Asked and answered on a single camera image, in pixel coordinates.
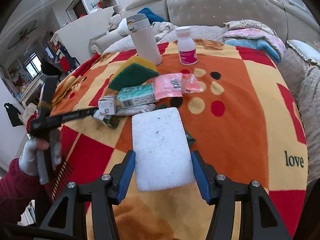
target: pink label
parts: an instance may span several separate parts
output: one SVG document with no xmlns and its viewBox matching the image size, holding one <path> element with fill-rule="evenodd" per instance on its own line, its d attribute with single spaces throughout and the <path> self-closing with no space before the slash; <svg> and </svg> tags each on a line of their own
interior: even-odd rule
<svg viewBox="0 0 320 240">
<path fill-rule="evenodd" d="M 191 51 L 179 51 L 181 62 L 184 64 L 192 64 L 197 61 L 196 50 Z"/>
</svg>

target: checkered blanket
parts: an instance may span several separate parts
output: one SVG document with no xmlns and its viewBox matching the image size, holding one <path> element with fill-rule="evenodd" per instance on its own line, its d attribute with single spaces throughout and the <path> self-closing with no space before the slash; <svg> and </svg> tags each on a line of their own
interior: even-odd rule
<svg viewBox="0 0 320 240">
<path fill-rule="evenodd" d="M 204 90 L 158 103 L 178 108 L 184 128 L 196 139 L 190 150 L 199 150 L 205 162 L 233 181 L 260 181 L 293 236 L 305 197 L 307 147 L 297 107 L 275 64 L 258 50 L 196 40 L 198 63 L 183 66 L 176 42 L 158 47 L 160 74 L 194 73 Z M 97 106 L 110 76 L 135 54 L 104 54 L 72 86 L 62 82 L 57 91 L 63 96 L 52 114 Z M 108 173 L 132 149 L 131 117 L 122 117 L 115 130 L 87 117 L 65 123 L 61 133 L 62 154 L 74 170 L 70 180 L 78 184 Z M 134 176 L 127 197 L 114 206 L 124 240 L 205 239 L 212 212 L 196 183 L 141 193 Z M 88 239 L 93 239 L 91 215 L 88 204 Z M 236 203 L 233 239 L 239 227 Z"/>
</svg>

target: black dot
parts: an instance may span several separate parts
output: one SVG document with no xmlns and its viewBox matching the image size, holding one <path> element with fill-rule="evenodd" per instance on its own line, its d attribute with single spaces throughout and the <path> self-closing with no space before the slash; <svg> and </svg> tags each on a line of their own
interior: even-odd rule
<svg viewBox="0 0 320 240">
<path fill-rule="evenodd" d="M 221 74 L 219 72 L 211 72 L 210 76 L 215 80 L 219 80 L 221 78 Z"/>
<path fill-rule="evenodd" d="M 170 106 L 179 108 L 183 103 L 183 98 L 171 98 L 170 99 Z"/>
</svg>

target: beige upholstered headboard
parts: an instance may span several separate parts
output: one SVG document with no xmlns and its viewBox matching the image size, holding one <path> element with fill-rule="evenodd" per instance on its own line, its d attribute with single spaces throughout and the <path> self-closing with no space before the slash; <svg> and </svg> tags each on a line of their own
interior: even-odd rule
<svg viewBox="0 0 320 240">
<path fill-rule="evenodd" d="M 288 38 L 320 38 L 320 27 L 311 15 L 277 0 L 135 0 L 124 15 L 137 13 L 143 7 L 177 26 L 224 27 L 226 21 L 252 19 L 274 29 L 283 42 Z"/>
</svg>

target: person's arm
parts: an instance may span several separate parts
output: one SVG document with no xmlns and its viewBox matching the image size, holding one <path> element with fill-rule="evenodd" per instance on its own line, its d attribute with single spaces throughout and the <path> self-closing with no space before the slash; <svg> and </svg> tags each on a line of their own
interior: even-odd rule
<svg viewBox="0 0 320 240">
<path fill-rule="evenodd" d="M 38 194 L 41 185 L 38 176 L 29 176 L 19 168 L 19 160 L 14 159 L 8 173 L 0 179 L 0 216 L 6 222 L 21 221 L 21 214 Z"/>
</svg>

